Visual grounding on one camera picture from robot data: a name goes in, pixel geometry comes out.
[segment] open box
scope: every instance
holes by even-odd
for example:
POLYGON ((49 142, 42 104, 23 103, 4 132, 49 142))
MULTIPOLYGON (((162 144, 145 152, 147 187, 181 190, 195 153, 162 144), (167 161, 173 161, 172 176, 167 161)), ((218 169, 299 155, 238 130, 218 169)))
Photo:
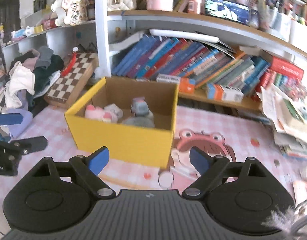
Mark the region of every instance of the open box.
POLYGON ((111 158, 166 168, 174 138, 177 100, 176 84, 106 77, 69 108, 65 118, 79 150, 92 153, 106 146, 111 158), (104 108, 114 103, 123 110, 124 116, 119 120, 122 122, 132 115, 130 104, 136 97, 145 97, 155 128, 84 118, 88 104, 104 108))

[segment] table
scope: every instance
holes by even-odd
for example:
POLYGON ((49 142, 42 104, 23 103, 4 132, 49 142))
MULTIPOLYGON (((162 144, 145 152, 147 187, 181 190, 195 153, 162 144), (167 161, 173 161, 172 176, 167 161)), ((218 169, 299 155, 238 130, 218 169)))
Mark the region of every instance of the table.
MULTIPOLYGON (((20 138, 41 135, 48 140, 47 148, 23 156, 18 176, 0 176, 0 230, 4 233, 9 228, 2 212, 4 197, 40 159, 51 156, 55 162, 59 162, 67 161, 75 155, 89 155, 77 149, 63 109, 54 106, 45 108, 20 138)), ((175 140, 167 169, 110 159, 98 176, 117 193, 122 188, 178 189, 181 193, 200 176, 189 160, 189 149, 192 146, 204 147, 211 156, 222 154, 237 162, 244 162, 249 156, 256 157, 292 196, 292 181, 300 179, 299 170, 305 165, 304 161, 283 157, 274 143, 272 132, 260 123, 178 106, 175 140), (203 144, 201 140, 195 140, 201 136, 204 137, 203 144)))

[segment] metal screw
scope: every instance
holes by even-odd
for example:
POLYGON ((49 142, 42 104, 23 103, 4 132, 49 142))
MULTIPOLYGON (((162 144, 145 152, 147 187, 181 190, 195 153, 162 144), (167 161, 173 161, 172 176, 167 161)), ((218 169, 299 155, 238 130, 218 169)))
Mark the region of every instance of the metal screw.
POLYGON ((97 191, 97 194, 102 197, 110 196, 112 193, 113 191, 110 188, 101 188, 100 190, 97 191))
POLYGON ((201 191, 197 188, 188 188, 188 189, 185 190, 185 193, 188 196, 198 196, 198 195, 200 195, 201 191))

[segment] white shelf post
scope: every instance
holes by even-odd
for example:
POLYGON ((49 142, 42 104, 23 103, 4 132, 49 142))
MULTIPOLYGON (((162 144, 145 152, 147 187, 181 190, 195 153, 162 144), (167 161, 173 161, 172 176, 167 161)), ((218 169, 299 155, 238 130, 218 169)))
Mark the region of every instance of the white shelf post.
POLYGON ((102 69, 102 76, 110 77, 107 0, 95 0, 95 15, 99 66, 102 69))

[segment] chessboard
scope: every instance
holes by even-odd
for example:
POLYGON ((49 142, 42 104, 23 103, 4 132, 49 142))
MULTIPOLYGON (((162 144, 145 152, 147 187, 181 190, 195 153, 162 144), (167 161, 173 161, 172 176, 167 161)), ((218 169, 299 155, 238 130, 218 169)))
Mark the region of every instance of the chessboard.
POLYGON ((98 65, 96 53, 78 53, 70 72, 56 81, 44 99, 51 105, 68 109, 76 101, 98 65))

